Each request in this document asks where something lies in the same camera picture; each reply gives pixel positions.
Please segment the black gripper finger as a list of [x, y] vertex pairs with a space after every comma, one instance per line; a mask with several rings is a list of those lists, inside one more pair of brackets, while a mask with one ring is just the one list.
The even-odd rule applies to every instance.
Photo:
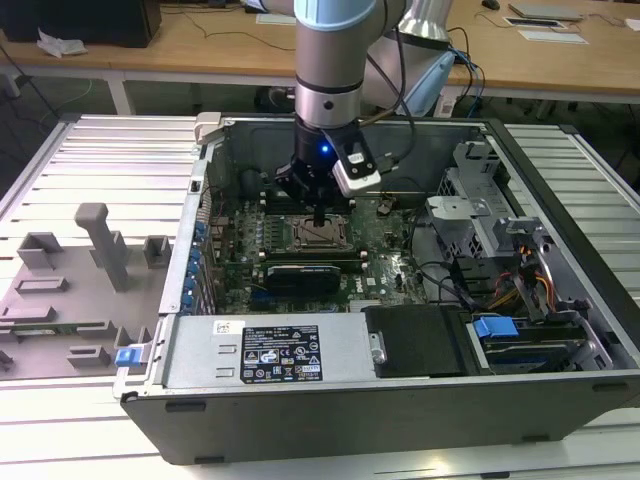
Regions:
[[313, 169], [297, 158], [279, 167], [276, 184], [295, 202], [313, 209], [313, 224], [321, 225], [321, 197]]
[[341, 194], [334, 188], [323, 188], [320, 190], [320, 224], [323, 225], [326, 214], [331, 213], [336, 206], [340, 203]]

